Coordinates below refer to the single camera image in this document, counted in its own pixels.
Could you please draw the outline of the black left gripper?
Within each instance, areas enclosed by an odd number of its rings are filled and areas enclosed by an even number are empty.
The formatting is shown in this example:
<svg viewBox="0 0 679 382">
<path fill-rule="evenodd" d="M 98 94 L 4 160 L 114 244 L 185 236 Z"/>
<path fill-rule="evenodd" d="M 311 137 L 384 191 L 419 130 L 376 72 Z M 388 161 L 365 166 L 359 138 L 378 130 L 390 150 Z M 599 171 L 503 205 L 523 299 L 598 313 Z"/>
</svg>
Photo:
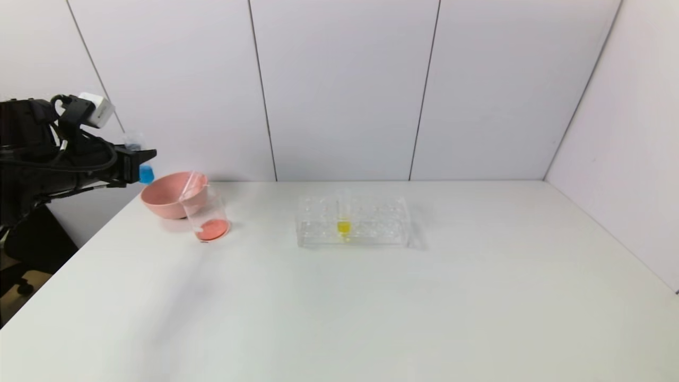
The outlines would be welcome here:
<svg viewBox="0 0 679 382">
<path fill-rule="evenodd" d="M 156 149 L 128 150 L 124 145 L 110 145 L 116 154 L 116 162 L 101 171 L 92 172 L 92 177 L 112 184 L 134 184 L 139 182 L 139 167 L 157 155 Z"/>
</svg>

